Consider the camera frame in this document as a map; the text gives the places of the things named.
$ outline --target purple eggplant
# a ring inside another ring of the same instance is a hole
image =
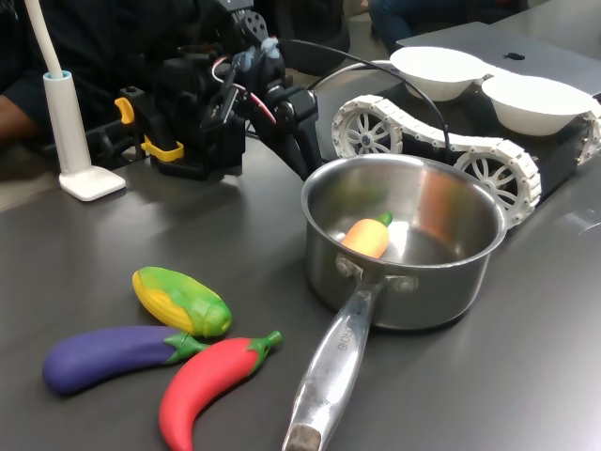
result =
[[[44,361],[42,377],[52,391],[68,395],[128,371],[173,364],[206,348],[171,327],[100,329],[54,346]]]

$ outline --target person's arm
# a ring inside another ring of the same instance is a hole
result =
[[[6,96],[0,96],[0,148],[35,136],[38,124]]]

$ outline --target saucepan handle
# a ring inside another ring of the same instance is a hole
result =
[[[360,281],[300,381],[283,451],[322,451],[347,405],[381,284]]]

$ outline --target white tank track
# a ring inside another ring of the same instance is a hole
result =
[[[583,140],[579,164],[601,151],[601,105],[587,114],[591,123]],[[403,134],[434,148],[444,148],[441,130],[430,127],[379,96],[360,96],[345,103],[334,117],[331,137],[336,154],[401,153]],[[502,138],[460,136],[449,133],[451,150],[462,153],[455,167],[483,182],[505,207],[509,227],[532,214],[540,201],[541,178],[532,157],[520,146]]]

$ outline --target laptop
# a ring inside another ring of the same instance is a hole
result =
[[[401,47],[433,46],[454,49],[473,54],[503,70],[549,78],[576,87],[592,96],[601,95],[601,61],[508,32],[494,25],[467,23],[402,39],[397,44]]]

